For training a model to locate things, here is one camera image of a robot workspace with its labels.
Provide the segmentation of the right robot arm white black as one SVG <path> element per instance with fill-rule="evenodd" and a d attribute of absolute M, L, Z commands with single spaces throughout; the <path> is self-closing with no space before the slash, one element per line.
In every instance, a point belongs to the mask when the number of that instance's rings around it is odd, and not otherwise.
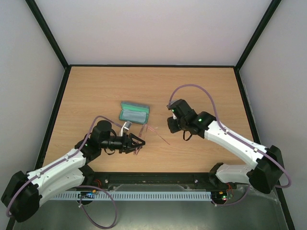
<path fill-rule="evenodd" d="M 277 185 L 282 171 L 282 156 L 278 147 L 266 147 L 234 133 L 208 112 L 197 114 L 185 100 L 171 102 L 167 119 L 171 133 L 183 131 L 212 141 L 239 157 L 245 165 L 216 164 L 210 171 L 213 187 L 224 183 L 250 184 L 261 193 L 269 194 Z"/>

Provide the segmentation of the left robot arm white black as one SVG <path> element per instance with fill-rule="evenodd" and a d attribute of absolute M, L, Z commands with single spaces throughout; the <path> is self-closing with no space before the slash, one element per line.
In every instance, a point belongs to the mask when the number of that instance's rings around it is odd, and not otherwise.
<path fill-rule="evenodd" d="M 127 132 L 130 122 L 122 125 L 120 134 L 116 134 L 112 122 L 104 117 L 100 119 L 93 121 L 84 139 L 62 157 L 34 171 L 18 171 L 11 177 L 0 199 L 7 217 L 26 221 L 55 195 L 90 185 L 94 172 L 88 164 L 102 151 L 108 155 L 115 151 L 131 153 L 145 145 L 143 139 Z"/>

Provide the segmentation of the grey glasses case green lining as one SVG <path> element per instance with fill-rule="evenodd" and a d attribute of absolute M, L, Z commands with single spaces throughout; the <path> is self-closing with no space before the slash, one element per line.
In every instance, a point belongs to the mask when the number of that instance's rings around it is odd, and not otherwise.
<path fill-rule="evenodd" d="M 150 107 L 148 105 L 122 101 L 120 106 L 119 120 L 142 125 L 147 124 L 150 113 Z"/>

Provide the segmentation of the pink sunglasses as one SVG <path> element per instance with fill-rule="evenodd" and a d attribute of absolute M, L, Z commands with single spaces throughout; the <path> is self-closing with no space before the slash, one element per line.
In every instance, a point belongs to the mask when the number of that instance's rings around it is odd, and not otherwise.
<path fill-rule="evenodd" d="M 142 125 L 138 137 L 142 140 L 146 139 L 146 134 L 148 131 L 151 131 L 153 133 L 155 133 L 160 139 L 162 139 L 167 145 L 171 145 L 165 138 L 163 138 L 156 130 L 156 128 L 153 128 L 151 126 L 149 126 L 148 124 L 144 124 Z"/>

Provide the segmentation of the light blue cleaning cloth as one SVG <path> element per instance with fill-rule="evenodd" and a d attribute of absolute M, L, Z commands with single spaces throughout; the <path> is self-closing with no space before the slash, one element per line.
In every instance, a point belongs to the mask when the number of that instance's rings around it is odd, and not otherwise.
<path fill-rule="evenodd" d="M 146 123 L 146 112 L 142 111 L 132 111 L 132 110 L 123 110 L 122 119 L 128 120 L 134 123 L 145 124 Z"/>

